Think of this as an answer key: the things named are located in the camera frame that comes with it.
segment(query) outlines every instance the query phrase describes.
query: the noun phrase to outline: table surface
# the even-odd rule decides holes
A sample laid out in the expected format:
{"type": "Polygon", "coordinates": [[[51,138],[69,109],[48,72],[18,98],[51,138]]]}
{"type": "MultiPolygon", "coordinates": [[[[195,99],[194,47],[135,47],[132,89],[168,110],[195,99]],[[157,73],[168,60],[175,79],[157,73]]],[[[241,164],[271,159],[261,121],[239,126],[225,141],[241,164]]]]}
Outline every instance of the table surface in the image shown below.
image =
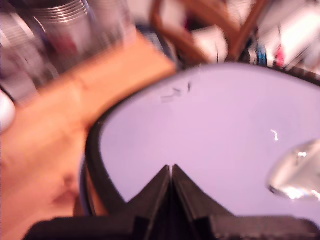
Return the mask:
{"type": "Polygon", "coordinates": [[[72,216],[90,126],[129,94],[175,72],[140,34],[62,75],[1,134],[1,239],[19,240],[36,222],[72,216]]]}

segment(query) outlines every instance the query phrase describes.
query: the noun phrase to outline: wooden chair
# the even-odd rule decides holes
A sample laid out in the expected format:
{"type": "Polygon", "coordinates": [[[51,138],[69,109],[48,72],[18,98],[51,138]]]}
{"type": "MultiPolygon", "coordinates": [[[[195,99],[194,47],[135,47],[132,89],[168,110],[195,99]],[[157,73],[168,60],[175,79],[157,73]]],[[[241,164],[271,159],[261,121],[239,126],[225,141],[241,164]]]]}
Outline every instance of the wooden chair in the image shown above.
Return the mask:
{"type": "MultiPolygon", "coordinates": [[[[190,11],[200,21],[207,25],[217,25],[225,34],[228,42],[226,61],[237,61],[249,39],[250,33],[257,27],[259,16],[269,3],[269,0],[256,0],[245,23],[238,26],[227,12],[225,2],[219,0],[180,0],[187,11],[190,11]]],[[[184,28],[165,27],[160,17],[163,0],[153,0],[150,22],[173,45],[183,52],[194,64],[209,63],[209,58],[193,43],[190,32],[184,28]]]]}

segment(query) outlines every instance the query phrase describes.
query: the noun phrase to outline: white object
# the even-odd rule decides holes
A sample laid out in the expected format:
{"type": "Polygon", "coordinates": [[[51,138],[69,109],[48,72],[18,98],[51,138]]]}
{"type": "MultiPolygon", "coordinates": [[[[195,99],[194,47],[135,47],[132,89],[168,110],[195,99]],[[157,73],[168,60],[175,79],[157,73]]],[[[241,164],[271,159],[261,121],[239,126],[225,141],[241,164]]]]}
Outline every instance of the white object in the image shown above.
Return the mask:
{"type": "Polygon", "coordinates": [[[195,45],[209,57],[212,63],[223,63],[228,55],[228,44],[223,31],[217,26],[210,26],[192,31],[195,45]]]}
{"type": "Polygon", "coordinates": [[[11,99],[3,92],[0,92],[0,132],[3,133],[13,122],[16,114],[16,108],[11,99]]]}

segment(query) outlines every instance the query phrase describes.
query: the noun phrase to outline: wooden board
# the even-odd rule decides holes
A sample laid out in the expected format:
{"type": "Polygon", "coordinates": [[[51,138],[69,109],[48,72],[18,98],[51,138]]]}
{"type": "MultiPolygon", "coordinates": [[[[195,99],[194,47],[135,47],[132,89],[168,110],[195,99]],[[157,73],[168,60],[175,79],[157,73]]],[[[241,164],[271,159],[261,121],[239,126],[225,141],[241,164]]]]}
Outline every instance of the wooden board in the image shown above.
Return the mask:
{"type": "Polygon", "coordinates": [[[90,126],[129,94],[175,72],[140,34],[102,52],[18,107],[1,135],[1,239],[21,239],[36,222],[72,216],[90,126]]]}

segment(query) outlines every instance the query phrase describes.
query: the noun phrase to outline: black plastic object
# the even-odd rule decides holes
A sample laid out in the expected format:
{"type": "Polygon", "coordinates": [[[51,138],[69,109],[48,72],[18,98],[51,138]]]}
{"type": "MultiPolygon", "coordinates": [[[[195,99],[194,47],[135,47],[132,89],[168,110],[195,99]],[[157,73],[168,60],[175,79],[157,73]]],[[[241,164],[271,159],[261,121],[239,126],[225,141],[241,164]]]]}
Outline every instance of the black plastic object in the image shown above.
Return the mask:
{"type": "Polygon", "coordinates": [[[117,214],[55,218],[35,224],[24,240],[162,240],[167,238],[168,166],[117,214]]]}
{"type": "Polygon", "coordinates": [[[25,240],[318,240],[318,227],[291,216],[234,216],[175,165],[118,213],[56,218],[34,225],[25,240]]]}

